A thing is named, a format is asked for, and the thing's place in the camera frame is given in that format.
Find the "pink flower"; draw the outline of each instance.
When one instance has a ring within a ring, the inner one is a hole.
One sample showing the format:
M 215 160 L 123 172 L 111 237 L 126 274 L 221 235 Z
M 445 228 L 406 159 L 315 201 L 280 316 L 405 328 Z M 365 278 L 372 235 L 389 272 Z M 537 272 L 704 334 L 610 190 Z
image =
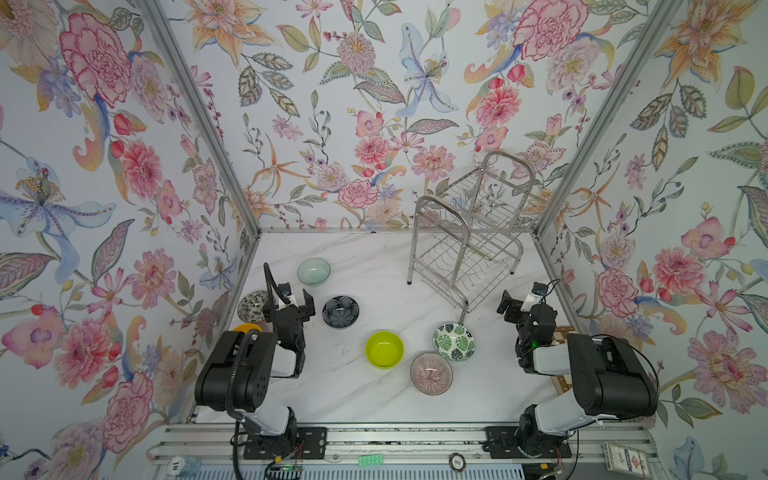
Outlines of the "pink flower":
M 204 71 L 201 74 L 197 74 L 197 65 L 192 65 L 190 67 L 190 72 L 192 72 L 192 76 L 194 77 L 195 83 L 197 83 L 198 87 L 213 87 L 214 84 L 205 83 L 206 81 L 210 80 L 210 73 L 207 71 Z
M 152 380 L 143 372 L 136 372 L 130 382 L 118 384 L 101 423 L 107 450 L 120 453 L 138 437 L 152 410 L 153 393 Z
M 195 243 L 203 236 L 203 224 L 195 220 L 181 221 L 181 236 L 187 243 Z
M 563 130 L 563 116 L 560 114 L 547 118 L 547 135 L 554 137 Z
M 379 198 L 379 188 L 368 180 L 355 180 L 339 189 L 339 201 L 349 208 L 363 208 Z
M 322 0 L 301 0 L 305 3 L 305 5 L 301 5 L 300 3 L 296 5 L 296 10 L 299 12 L 306 12 L 305 14 L 301 15 L 301 18 L 306 18 L 312 13 L 315 14 L 317 18 L 320 18 L 320 11 L 325 11 L 331 7 L 333 7 L 333 3 L 323 2 Z
M 698 362 L 694 369 L 694 388 L 705 395 L 712 394 L 712 400 L 719 406 L 725 405 L 725 394 L 730 398 L 730 407 L 738 413 L 749 413 L 752 405 L 766 406 L 766 390 L 760 383 L 768 381 L 768 370 L 764 366 L 752 365 L 757 357 L 751 348 L 737 351 L 739 337 L 731 330 L 725 335 L 711 331 L 704 333 L 703 344 L 690 339 L 688 356 Z
M 493 151 L 498 150 L 502 141 L 507 137 L 509 129 L 507 127 L 489 127 L 475 141 L 475 151 Z
M 85 94 L 114 108 L 131 88 L 131 63 L 118 34 L 90 13 L 69 15 L 69 31 L 59 35 L 61 54 Z
M 199 204 L 205 205 L 205 211 L 209 215 L 216 209 L 216 168 L 210 158 L 205 165 L 200 165 L 192 170 L 194 176 L 194 192 L 192 198 Z
M 632 279 L 619 270 L 609 268 L 600 274 L 598 292 L 603 305 L 619 318 L 627 318 L 637 310 L 637 289 Z
M 734 316 L 734 314 L 747 315 L 751 313 L 751 310 L 745 306 L 727 306 L 728 303 L 733 302 L 736 297 L 739 296 L 739 293 L 736 290 L 728 290 L 722 297 L 719 297 L 719 288 L 720 284 L 718 282 L 710 281 L 710 295 L 705 294 L 699 289 L 694 290 L 702 302 L 712 307 L 707 310 L 707 316 L 712 318 L 715 316 L 715 313 L 720 313 L 720 318 L 725 322 L 725 326 L 732 332 L 736 332 L 736 329 L 733 328 L 734 324 L 745 332 L 749 332 L 752 329 L 752 326 L 741 318 Z
M 101 463 L 104 433 L 101 423 L 75 422 L 64 427 L 54 440 L 48 480 L 88 480 Z
M 114 276 L 114 282 L 112 281 L 112 274 L 106 272 L 104 274 L 104 286 L 107 288 L 101 288 L 99 285 L 97 285 L 91 289 L 91 292 L 95 296 L 102 298 L 103 300 L 99 300 L 98 302 L 89 305 L 88 313 L 93 313 L 96 310 L 104 309 L 104 312 L 101 314 L 101 318 L 105 318 L 107 315 L 112 313 L 112 306 L 120 305 L 123 303 L 123 299 L 117 297 L 118 293 L 120 293 L 120 290 L 122 290 L 126 283 L 128 283 L 128 278 L 123 280 L 123 272 L 123 269 L 118 268 L 118 271 Z
M 282 118 L 279 115 L 272 120 L 272 129 L 275 130 L 275 133 L 278 134 L 280 138 L 285 136 L 288 140 L 296 140 L 298 137 L 304 135 L 296 125 L 288 120 L 289 118 Z
M 661 286 L 672 293 L 693 292 L 704 281 L 704 264 L 685 253 L 683 247 L 661 249 L 656 255 L 654 273 Z
M 518 156 L 528 162 L 533 171 L 540 172 L 563 158 L 564 148 L 552 148 L 548 144 L 535 141 L 525 152 L 518 153 Z M 522 165 L 515 163 L 515 169 L 512 171 L 513 178 L 526 178 L 528 170 Z
M 580 81 L 600 54 L 600 45 L 589 37 L 581 38 L 561 50 L 548 62 L 547 89 L 562 90 Z
M 350 33 L 342 38 L 336 53 L 341 62 L 357 74 L 366 73 L 376 63 L 373 44 L 362 33 Z
M 384 125 L 384 119 L 378 118 L 376 115 L 368 111 L 360 111 L 357 114 L 357 136 L 358 137 L 370 137 L 376 135 L 382 129 Z
M 131 93 L 156 122 L 163 123 L 165 115 L 165 85 L 154 62 L 135 55 L 131 62 Z
M 2 344 L 24 363 L 41 369 L 51 362 L 64 327 L 54 307 L 43 310 L 38 318 L 22 320 L 2 336 Z
M 614 234 L 600 245 L 600 257 L 608 268 L 626 270 L 634 253 L 634 240 Z
M 512 46 L 522 45 L 521 58 L 534 61 L 554 55 L 576 39 L 588 15 L 582 0 L 534 0 L 523 12 Z
M 400 150 L 402 148 L 402 151 L 408 153 L 408 147 L 415 147 L 416 145 L 423 144 L 424 139 L 419 138 L 416 140 L 416 134 L 410 134 L 409 136 L 406 132 L 402 132 L 400 134 L 400 139 L 392 137 L 392 142 L 395 143 L 393 150 Z
M 157 306 L 157 298 L 164 297 L 176 291 L 174 280 L 176 270 L 174 259 L 166 256 L 165 249 L 144 252 L 144 262 L 136 261 L 134 268 L 138 273 L 128 277 L 128 282 L 133 284 L 131 292 L 136 300 L 144 298 L 144 309 Z
M 128 144 L 123 153 L 123 176 L 132 192 L 141 198 L 153 197 L 163 180 L 160 157 L 143 141 Z
M 717 217 L 707 218 L 696 228 L 688 230 L 680 239 L 701 258 L 717 258 L 728 254 L 728 246 L 723 241 L 725 233 Z
M 194 146 L 194 142 L 187 135 L 181 135 L 181 147 L 190 157 L 197 156 L 197 147 Z
M 93 380 L 107 362 L 109 332 L 96 320 L 85 319 L 73 325 L 61 341 L 61 351 L 56 356 L 59 385 L 73 389 L 82 380 Z
M 448 176 L 453 170 L 453 161 L 456 159 L 452 153 L 449 153 L 445 147 L 437 148 L 432 145 L 427 149 L 423 148 L 413 158 L 413 167 L 417 175 L 424 174 L 425 177 L 433 182 L 439 182 L 441 178 Z
M 512 87 L 502 87 L 491 90 L 480 101 L 477 111 L 478 122 L 483 127 L 503 125 L 520 111 L 522 100 L 520 93 Z
M 355 147 L 355 157 L 368 165 L 380 164 L 389 156 L 389 144 L 384 137 L 364 137 Z

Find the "green leaf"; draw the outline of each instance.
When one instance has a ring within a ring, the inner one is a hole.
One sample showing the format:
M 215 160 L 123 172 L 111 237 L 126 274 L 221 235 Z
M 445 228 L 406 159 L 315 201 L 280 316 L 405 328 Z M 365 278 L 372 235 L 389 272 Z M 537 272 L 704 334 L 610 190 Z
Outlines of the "green leaf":
M 190 282 L 189 280 L 187 280 L 187 278 L 184 276 L 182 272 L 179 272 L 178 284 L 179 284 L 179 293 L 181 293 L 181 295 L 183 296 L 189 297 Z
M 744 67 L 734 67 L 733 77 L 725 92 L 725 105 L 732 110 L 741 110 L 750 103 L 755 92 L 755 76 Z
M 288 46 L 299 53 L 310 49 L 310 43 L 306 36 L 296 27 L 291 25 L 278 25 L 277 29 L 283 34 Z
M 675 172 L 675 175 L 679 175 L 685 171 L 689 171 L 696 164 L 696 161 L 698 159 L 699 157 L 691 157 L 688 160 L 684 161 L 683 164 L 680 165 L 679 168 L 677 168 L 677 172 Z
M 689 397 L 682 399 L 678 405 L 695 419 L 705 420 L 723 413 L 710 405 L 706 400 Z
M 707 116 L 707 100 L 701 90 L 693 85 L 680 86 L 680 101 L 683 102 L 685 111 L 695 118 Z
M 717 123 L 714 127 L 710 127 L 707 130 L 712 131 L 718 134 L 725 133 L 727 131 L 732 131 L 736 128 L 738 128 L 742 123 L 749 120 L 747 117 L 741 117 L 739 115 L 734 115 L 732 117 L 724 118 L 720 122 Z
M 768 194 L 757 187 L 739 187 L 750 201 L 750 222 L 757 236 L 768 247 Z
M 677 413 L 677 416 L 679 416 L 681 419 L 683 419 L 684 422 L 686 422 L 688 425 L 690 425 L 691 428 L 694 427 L 694 421 L 688 415 L 688 412 L 683 410 L 678 404 L 675 404 L 674 406 L 674 412 Z
M 325 85 L 337 78 L 349 77 L 352 71 L 344 65 L 341 61 L 332 63 L 323 74 L 323 78 L 320 79 L 320 84 Z
M 768 333 L 768 298 L 760 295 L 739 295 L 752 311 L 755 323 Z
M 368 34 L 370 38 L 384 43 L 384 37 L 382 37 L 382 31 L 375 22 L 371 22 L 370 20 L 368 20 L 367 22 L 363 22 L 362 29 L 366 31 L 366 34 Z
M 763 163 L 763 159 L 760 157 L 762 147 L 763 145 L 757 142 L 743 141 L 707 153 L 711 157 L 729 160 L 744 168 L 759 168 Z
M 619 48 L 620 46 L 627 43 L 628 41 L 633 41 L 637 39 L 637 37 L 640 36 L 640 32 L 643 31 L 643 27 L 645 27 L 645 23 L 635 25 L 634 27 L 627 30 L 627 33 L 625 33 L 624 36 L 621 37 L 621 40 L 619 41 L 619 44 L 616 45 L 616 48 Z

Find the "peony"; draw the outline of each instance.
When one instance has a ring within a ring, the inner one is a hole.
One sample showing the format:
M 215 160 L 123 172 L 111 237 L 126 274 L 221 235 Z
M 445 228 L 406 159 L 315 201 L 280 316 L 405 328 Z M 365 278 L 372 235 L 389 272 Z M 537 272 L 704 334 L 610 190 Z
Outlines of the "peony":
M 134 55 L 131 62 L 131 93 L 147 109 L 150 117 L 163 123 L 165 84 L 154 62 L 143 55 Z
M 81 380 L 90 382 L 107 362 L 111 346 L 109 332 L 100 322 L 85 319 L 73 325 L 61 341 L 62 353 L 56 356 L 59 385 L 73 389 Z
M 165 249 L 144 252 L 144 262 L 136 260 L 134 268 L 138 273 L 128 277 L 128 282 L 133 284 L 133 296 L 136 300 L 144 298 L 144 309 L 157 306 L 157 298 L 164 297 L 176 291 L 174 280 L 176 270 L 174 259 L 165 255 Z
M 522 157 L 522 159 L 531 166 L 534 173 L 537 173 L 546 170 L 547 167 L 558 162 L 563 158 L 564 154 L 564 148 L 552 148 L 544 142 L 535 141 L 526 151 L 518 153 L 518 156 Z M 512 171 L 512 177 L 520 179 L 526 178 L 527 176 L 528 169 L 523 167 L 520 163 L 515 162 L 515 169 Z
M 656 278 L 672 293 L 691 293 L 704 281 L 704 264 L 685 253 L 683 247 L 661 249 L 656 255 L 656 262 Z
M 445 147 L 437 148 L 432 145 L 427 151 L 425 148 L 418 152 L 413 158 L 413 167 L 417 175 L 424 174 L 425 177 L 433 182 L 440 181 L 441 178 L 448 176 L 453 170 L 453 161 L 456 157 L 449 153 Z
M 36 369 L 48 365 L 58 348 L 64 327 L 54 307 L 43 310 L 37 318 L 22 320 L 2 336 L 2 344 L 24 363 Z
M 355 180 L 339 189 L 339 201 L 349 208 L 363 208 L 379 198 L 379 188 L 368 180 Z
M 161 408 L 170 406 L 184 384 L 184 366 L 181 355 L 174 350 L 163 352 L 154 377 L 154 401 Z
M 104 433 L 95 422 L 75 422 L 54 440 L 47 480 L 88 480 L 101 463 Z
M 373 44 L 362 33 L 350 33 L 342 38 L 336 53 L 341 62 L 356 74 L 366 73 L 376 63 Z
M 384 125 L 384 119 L 367 111 L 360 111 L 357 114 L 356 133 L 358 137 L 369 137 L 376 135 Z
M 61 54 L 80 89 L 114 108 L 131 88 L 131 63 L 118 34 L 90 13 L 69 15 L 69 30 L 59 36 Z
M 367 215 L 374 223 L 387 223 L 401 211 L 400 200 L 383 198 L 377 200 L 373 205 L 368 207 Z
M 173 223 L 171 218 L 181 213 L 181 202 L 176 189 L 170 180 L 163 182 L 163 186 L 157 191 L 157 209 L 160 211 L 160 218 L 169 225 Z
M 475 151 L 493 151 L 498 150 L 502 141 L 507 137 L 509 129 L 507 127 L 489 127 L 475 141 Z
M 141 433 L 151 412 L 152 392 L 152 380 L 142 372 L 136 372 L 130 382 L 118 384 L 101 423 L 107 450 L 120 453 Z
M 192 170 L 194 176 L 194 192 L 192 198 L 199 204 L 205 205 L 205 211 L 209 215 L 216 209 L 216 168 L 210 158 L 205 165 L 200 165 Z
M 766 406 L 766 390 L 760 383 L 768 381 L 764 366 L 752 365 L 757 357 L 751 348 L 737 350 L 739 337 L 731 330 L 725 335 L 711 331 L 704 333 L 703 343 L 690 339 L 688 356 L 698 362 L 694 368 L 694 388 L 704 395 L 712 394 L 712 400 L 725 405 L 728 394 L 730 407 L 738 413 L 749 413 L 759 403 Z
M 608 268 L 624 271 L 634 253 L 634 240 L 614 234 L 600 245 L 600 257 Z
M 512 87 L 502 87 L 491 90 L 480 101 L 477 110 L 478 122 L 483 127 L 503 125 L 520 111 L 522 100 L 520 93 Z
M 598 292 L 603 305 L 619 318 L 627 318 L 637 310 L 634 302 L 637 289 L 632 285 L 632 279 L 620 270 L 609 268 L 601 273 L 598 277 Z
M 123 176 L 132 192 L 141 198 L 153 197 L 163 180 L 160 157 L 143 141 L 128 144 L 123 153 Z
M 317 169 L 317 186 L 329 192 L 335 192 L 346 183 L 344 167 L 338 162 Z
M 707 218 L 696 228 L 688 230 L 680 239 L 701 258 L 716 258 L 728 254 L 728 246 L 723 242 L 725 233 L 717 217 Z
M 523 12 L 512 46 L 522 45 L 521 58 L 552 56 L 576 39 L 588 15 L 582 0 L 534 0 Z
M 547 89 L 562 90 L 584 78 L 599 54 L 600 45 L 589 37 L 571 43 L 549 59 Z
M 355 147 L 355 157 L 368 165 L 377 165 L 389 156 L 389 144 L 384 137 L 364 137 Z

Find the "dish rack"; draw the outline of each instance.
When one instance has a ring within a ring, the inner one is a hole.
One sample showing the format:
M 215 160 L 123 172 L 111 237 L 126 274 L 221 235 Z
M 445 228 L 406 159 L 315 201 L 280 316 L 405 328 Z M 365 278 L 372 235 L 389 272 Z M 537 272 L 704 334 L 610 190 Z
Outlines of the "dish rack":
M 493 157 L 521 165 L 528 180 L 516 185 L 504 174 L 497 175 L 490 163 Z M 420 273 L 432 288 L 462 308 L 458 323 L 463 324 L 466 314 L 520 263 L 523 245 L 518 237 L 532 230 L 538 216 L 530 210 L 521 213 L 529 199 L 544 202 L 531 193 L 534 184 L 534 171 L 528 163 L 492 151 L 473 171 L 421 196 L 413 221 L 408 284 L 414 272 Z M 424 229 L 435 235 L 429 248 L 419 253 L 419 233 Z M 509 251 L 513 245 L 514 253 Z

